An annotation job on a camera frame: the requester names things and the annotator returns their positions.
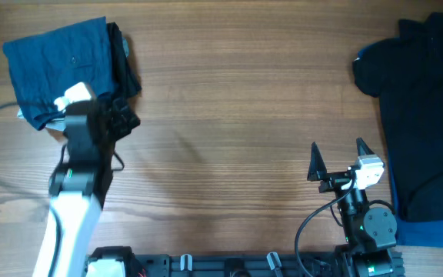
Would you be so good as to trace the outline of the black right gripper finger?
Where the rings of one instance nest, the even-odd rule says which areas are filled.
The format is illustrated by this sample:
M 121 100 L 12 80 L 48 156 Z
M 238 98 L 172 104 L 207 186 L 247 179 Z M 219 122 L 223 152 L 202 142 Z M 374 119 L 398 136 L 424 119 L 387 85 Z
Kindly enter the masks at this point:
M 316 142 L 311 144 L 311 158 L 308 168 L 307 180 L 310 182 L 321 181 L 327 175 L 327 168 Z
M 357 153 L 358 156 L 363 155 L 374 155 L 375 153 L 368 147 L 368 145 L 365 143 L 363 138 L 358 137 L 356 138 L 356 146 L 357 146 Z

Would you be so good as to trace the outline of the blue denim shorts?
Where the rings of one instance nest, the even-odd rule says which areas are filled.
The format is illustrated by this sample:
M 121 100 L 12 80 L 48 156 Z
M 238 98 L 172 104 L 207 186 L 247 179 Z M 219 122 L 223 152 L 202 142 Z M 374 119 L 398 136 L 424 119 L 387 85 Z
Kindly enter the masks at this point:
M 6 42 L 2 51 L 22 115 L 37 130 L 62 117 L 54 101 L 73 85 L 84 82 L 96 95 L 117 87 L 105 17 Z

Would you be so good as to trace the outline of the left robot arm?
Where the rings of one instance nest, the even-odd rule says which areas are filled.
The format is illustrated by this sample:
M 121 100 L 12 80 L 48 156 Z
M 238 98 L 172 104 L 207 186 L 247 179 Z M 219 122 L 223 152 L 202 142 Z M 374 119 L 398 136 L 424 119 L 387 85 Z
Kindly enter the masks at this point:
M 141 124 L 128 100 L 94 98 L 67 106 L 67 139 L 49 179 L 48 221 L 34 276 L 80 276 L 115 168 L 116 142 Z

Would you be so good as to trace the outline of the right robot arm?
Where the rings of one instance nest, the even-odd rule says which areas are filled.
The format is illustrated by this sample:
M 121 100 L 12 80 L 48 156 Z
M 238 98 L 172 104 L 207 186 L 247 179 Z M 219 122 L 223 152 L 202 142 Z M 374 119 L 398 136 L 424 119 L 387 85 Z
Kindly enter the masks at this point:
M 363 141 L 356 139 L 358 157 L 341 172 L 329 172 L 316 143 L 311 144 L 307 180 L 320 182 L 320 193 L 332 192 L 345 234 L 344 245 L 335 247 L 327 258 L 329 276 L 403 276 L 397 245 L 395 210 L 382 200 L 370 201 L 366 188 L 379 183 L 385 164 Z

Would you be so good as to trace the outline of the black folded garment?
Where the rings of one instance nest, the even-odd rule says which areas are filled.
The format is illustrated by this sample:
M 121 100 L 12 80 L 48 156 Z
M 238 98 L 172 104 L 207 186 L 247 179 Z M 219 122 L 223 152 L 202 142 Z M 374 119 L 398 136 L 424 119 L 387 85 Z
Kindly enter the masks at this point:
M 115 98 L 133 98 L 142 89 L 138 76 L 129 65 L 128 41 L 115 22 L 109 22 L 107 32 L 112 56 L 112 77 L 115 81 Z

